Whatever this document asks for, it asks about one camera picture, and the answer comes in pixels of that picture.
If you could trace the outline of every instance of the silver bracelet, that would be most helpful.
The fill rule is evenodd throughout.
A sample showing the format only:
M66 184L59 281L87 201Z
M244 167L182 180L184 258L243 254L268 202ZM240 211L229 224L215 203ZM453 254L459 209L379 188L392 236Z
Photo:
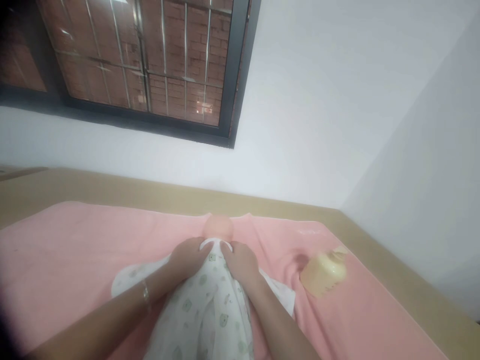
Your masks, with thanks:
M143 284L143 300L145 300L146 309L150 314L152 312L152 304L150 303L149 288L147 286L147 282L145 281L145 279L143 279L141 283Z

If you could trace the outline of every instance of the window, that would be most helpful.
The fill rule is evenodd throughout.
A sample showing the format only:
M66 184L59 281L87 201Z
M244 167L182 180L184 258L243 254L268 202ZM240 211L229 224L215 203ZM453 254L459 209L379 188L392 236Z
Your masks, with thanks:
M3 32L0 104L233 148L260 1L22 5Z

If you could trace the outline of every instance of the human hand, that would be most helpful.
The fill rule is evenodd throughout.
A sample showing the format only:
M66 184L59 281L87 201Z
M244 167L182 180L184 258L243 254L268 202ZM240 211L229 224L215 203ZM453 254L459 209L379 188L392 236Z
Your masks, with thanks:
M231 275L248 293L262 278L259 272L259 262L255 253L248 245L238 241L232 241L230 245L233 248L233 252L227 243L222 241L220 243L221 252L225 257Z
M192 237L178 244L170 255L168 271L178 282L195 275L202 267L207 255L214 246L209 242L200 250L200 244L205 240L203 237Z

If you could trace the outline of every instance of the brick wall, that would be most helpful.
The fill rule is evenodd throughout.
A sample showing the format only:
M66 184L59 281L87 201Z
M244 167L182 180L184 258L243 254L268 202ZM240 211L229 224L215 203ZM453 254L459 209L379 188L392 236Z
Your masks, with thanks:
M20 88L46 91L17 19L11 17L4 29L0 47L0 81Z
M121 64L121 57L115 31L114 17L110 0L88 0L94 33L90 23L89 12L85 0L64 0L70 19L65 14L60 0L38 0L43 19L46 23L53 47L59 51L79 53L88 57L101 58L112 64ZM208 4L209 1L197 1ZM232 9L233 0L215 0L213 6L221 9ZM141 66L141 50L135 28L134 0L113 1L118 33L120 37L123 63L132 67ZM162 42L161 2L160 0L141 0L144 43L148 68L157 73L164 73L164 54ZM185 76L185 6L164 0L165 21L165 58L166 73L169 76ZM212 86L186 82L181 79L165 78L150 75L150 97L152 112L167 114L166 86L168 91L168 114L178 119L194 122L204 121L206 124L218 125L222 88L224 82L227 47L230 31L228 15L211 12L210 42L208 55L207 83ZM188 7L187 14L187 74L186 77L196 82L205 81L206 47L208 33L208 10ZM22 59L22 69L35 68L28 54L20 50L26 48L22 41L15 38L15 48ZM124 74L121 67L101 64L98 61L58 54L58 61L67 83L70 94L79 99L91 100L112 105L128 107L125 91ZM10 77L2 78L14 85L22 82L18 71L15 72L12 60L5 73ZM125 77L132 109L147 111L144 77L135 69L126 68Z

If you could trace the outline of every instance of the yellow bottle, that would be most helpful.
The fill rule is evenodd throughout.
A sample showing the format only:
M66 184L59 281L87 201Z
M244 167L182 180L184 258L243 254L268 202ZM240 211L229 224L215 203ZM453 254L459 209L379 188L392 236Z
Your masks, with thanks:
M340 246L335 250L312 257L300 274L303 287L319 298L347 276L345 255L347 249Z

